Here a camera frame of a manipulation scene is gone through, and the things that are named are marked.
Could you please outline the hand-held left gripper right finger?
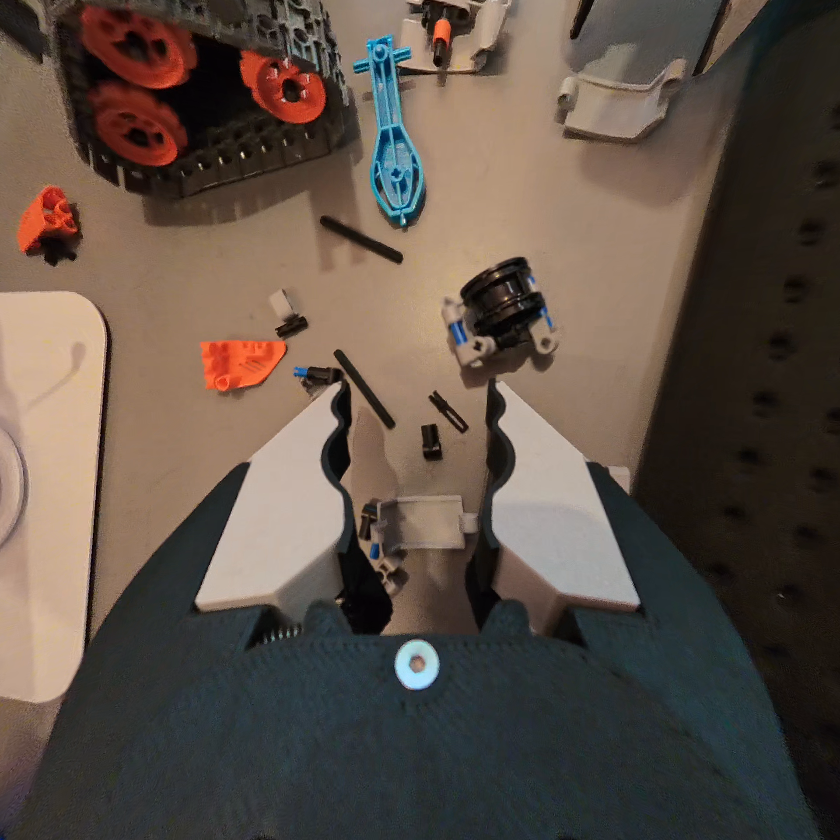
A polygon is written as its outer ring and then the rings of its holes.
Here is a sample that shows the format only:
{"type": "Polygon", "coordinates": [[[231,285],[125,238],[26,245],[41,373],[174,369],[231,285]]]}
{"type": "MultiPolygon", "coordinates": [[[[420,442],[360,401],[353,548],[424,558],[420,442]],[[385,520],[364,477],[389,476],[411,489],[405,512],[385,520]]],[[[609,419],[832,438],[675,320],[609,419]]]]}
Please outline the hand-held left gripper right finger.
{"type": "Polygon", "coordinates": [[[482,628],[502,601],[553,635],[569,608],[636,613],[641,600],[592,463],[509,385],[486,393],[487,480],[465,588],[482,628]]]}

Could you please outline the grey bracket with orange bushes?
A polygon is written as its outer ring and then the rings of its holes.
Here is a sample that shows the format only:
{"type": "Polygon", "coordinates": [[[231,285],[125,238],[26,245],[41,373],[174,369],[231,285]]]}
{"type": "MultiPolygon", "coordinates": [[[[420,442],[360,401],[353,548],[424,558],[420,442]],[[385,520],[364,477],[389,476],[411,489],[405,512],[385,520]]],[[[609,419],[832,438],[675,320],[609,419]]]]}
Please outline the grey bracket with orange bushes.
{"type": "Polygon", "coordinates": [[[407,1],[400,47],[420,74],[476,74],[496,50],[511,1],[407,1]]]}

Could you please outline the tracked toy robot vehicle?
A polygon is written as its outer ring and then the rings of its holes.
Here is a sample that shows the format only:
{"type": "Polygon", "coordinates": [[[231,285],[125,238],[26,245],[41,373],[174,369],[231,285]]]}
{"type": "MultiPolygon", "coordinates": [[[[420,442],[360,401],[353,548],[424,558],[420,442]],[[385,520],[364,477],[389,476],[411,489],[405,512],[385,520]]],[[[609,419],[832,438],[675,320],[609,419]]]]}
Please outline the tracked toy robot vehicle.
{"type": "Polygon", "coordinates": [[[125,191],[181,200],[335,152],[350,92],[322,2],[46,2],[70,136],[125,191]]]}

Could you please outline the black elbow connector blue pin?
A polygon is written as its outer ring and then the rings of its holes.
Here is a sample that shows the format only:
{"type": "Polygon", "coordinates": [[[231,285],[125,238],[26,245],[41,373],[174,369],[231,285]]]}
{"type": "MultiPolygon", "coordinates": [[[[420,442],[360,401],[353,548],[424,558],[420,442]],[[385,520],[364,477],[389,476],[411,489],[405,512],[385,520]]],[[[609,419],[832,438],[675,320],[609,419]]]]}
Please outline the black elbow connector blue pin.
{"type": "Polygon", "coordinates": [[[323,390],[344,378],[343,371],[336,367],[296,366],[292,373],[311,398],[317,397],[323,390]]]}

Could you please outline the black perforated board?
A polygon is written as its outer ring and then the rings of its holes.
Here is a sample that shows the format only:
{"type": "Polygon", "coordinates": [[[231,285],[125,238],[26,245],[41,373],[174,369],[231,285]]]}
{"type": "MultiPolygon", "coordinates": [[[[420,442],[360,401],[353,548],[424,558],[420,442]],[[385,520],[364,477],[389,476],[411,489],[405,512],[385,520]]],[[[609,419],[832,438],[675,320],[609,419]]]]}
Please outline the black perforated board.
{"type": "Polygon", "coordinates": [[[838,838],[839,6],[763,14],[634,493],[738,629],[838,838]]]}

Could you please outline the black axle rod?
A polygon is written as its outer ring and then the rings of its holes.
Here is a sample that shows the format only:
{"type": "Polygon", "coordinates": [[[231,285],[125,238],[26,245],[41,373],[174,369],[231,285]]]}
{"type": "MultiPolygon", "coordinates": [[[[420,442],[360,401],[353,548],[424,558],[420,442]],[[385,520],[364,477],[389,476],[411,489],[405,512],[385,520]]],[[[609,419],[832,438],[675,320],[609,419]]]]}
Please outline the black axle rod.
{"type": "Polygon", "coordinates": [[[348,378],[351,380],[351,382],[355,384],[360,394],[362,394],[363,398],[369,404],[372,411],[379,418],[382,424],[387,429],[393,430],[396,427],[396,421],[394,417],[385,408],[382,401],[374,393],[369,383],[365,380],[365,378],[359,372],[356,366],[351,362],[347,354],[342,350],[336,349],[333,352],[333,357],[339,363],[339,366],[342,367],[342,369],[344,370],[348,378]]]}
{"type": "Polygon", "coordinates": [[[342,239],[357,245],[364,250],[375,254],[387,261],[401,265],[404,260],[403,253],[381,241],[362,233],[361,231],[341,222],[340,220],[329,215],[321,215],[319,219],[320,225],[331,233],[341,237],[342,239]]]}

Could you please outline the blue brick separator tool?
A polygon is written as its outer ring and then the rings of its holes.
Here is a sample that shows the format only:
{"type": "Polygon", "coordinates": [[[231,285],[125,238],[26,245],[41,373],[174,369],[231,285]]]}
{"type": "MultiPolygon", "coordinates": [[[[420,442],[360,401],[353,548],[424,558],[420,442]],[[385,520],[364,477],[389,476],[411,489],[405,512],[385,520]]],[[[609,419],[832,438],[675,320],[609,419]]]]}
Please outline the blue brick separator tool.
{"type": "Polygon", "coordinates": [[[394,47],[392,35],[370,39],[366,48],[367,57],[353,63],[353,72],[371,77],[376,120],[371,189],[389,222],[406,229],[421,213],[426,195],[424,166],[403,120],[398,73],[412,51],[394,47]]]}

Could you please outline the black toy wheel assembly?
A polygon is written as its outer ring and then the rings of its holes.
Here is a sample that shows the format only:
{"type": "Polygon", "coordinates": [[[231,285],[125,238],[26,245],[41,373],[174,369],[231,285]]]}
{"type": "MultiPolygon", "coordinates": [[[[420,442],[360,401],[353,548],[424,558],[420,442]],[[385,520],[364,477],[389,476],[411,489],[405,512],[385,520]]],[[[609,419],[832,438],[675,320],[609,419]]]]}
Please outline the black toy wheel assembly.
{"type": "Polygon", "coordinates": [[[559,346],[545,297],[523,256],[473,276],[456,297],[443,300],[440,312],[463,370],[522,346],[543,357],[559,346]]]}

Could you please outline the small orange toy piece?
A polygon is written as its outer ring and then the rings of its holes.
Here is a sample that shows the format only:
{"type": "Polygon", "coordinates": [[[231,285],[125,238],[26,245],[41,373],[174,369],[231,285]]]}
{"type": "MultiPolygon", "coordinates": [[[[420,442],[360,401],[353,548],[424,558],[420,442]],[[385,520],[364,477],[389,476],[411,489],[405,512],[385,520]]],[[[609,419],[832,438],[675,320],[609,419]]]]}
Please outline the small orange toy piece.
{"type": "Polygon", "coordinates": [[[75,207],[57,185],[45,186],[24,210],[17,228],[17,248],[40,256],[49,266],[77,260],[81,229],[75,207]]]}

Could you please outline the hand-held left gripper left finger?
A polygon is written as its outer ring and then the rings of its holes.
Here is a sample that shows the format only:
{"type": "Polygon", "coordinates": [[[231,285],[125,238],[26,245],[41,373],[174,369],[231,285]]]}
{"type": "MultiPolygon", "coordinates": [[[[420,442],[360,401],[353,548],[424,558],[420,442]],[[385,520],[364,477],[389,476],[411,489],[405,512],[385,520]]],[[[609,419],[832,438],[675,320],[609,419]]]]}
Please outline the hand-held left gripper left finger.
{"type": "Polygon", "coordinates": [[[301,624],[310,604],[340,602],[357,634],[380,634],[392,600],[359,542],[341,479],[350,466],[351,391],[329,385],[247,463],[198,589],[201,613],[268,607],[301,624]]]}

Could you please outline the orange plastic panel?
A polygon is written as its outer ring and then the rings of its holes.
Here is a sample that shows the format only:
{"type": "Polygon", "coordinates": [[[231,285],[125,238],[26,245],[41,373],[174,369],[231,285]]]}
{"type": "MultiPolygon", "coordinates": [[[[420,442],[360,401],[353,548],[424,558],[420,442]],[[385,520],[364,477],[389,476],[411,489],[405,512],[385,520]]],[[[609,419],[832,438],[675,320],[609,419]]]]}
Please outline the orange plastic panel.
{"type": "Polygon", "coordinates": [[[283,340],[200,343],[207,390],[231,392],[260,385],[287,353],[283,340]]]}

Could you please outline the short black pin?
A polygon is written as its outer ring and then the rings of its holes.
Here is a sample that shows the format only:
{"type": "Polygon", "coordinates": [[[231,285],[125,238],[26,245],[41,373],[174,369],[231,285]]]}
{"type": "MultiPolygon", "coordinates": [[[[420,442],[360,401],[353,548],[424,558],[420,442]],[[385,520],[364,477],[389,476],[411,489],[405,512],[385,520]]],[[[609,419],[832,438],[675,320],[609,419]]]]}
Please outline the short black pin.
{"type": "Polygon", "coordinates": [[[430,394],[428,399],[460,434],[467,433],[469,426],[466,420],[437,391],[430,394]]]}

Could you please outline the black wheel brick assembly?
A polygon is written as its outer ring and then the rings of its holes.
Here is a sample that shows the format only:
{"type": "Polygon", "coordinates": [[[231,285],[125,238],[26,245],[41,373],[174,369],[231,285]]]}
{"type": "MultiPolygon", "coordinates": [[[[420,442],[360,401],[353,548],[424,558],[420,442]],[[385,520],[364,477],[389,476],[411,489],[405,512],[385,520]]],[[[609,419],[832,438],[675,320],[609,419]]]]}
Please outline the black wheel brick assembly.
{"type": "Polygon", "coordinates": [[[639,141],[666,119],[686,69],[685,59],[673,59],[651,81],[632,83],[620,79],[621,60],[603,56],[588,62],[560,86],[563,129],[590,140],[639,141]]]}

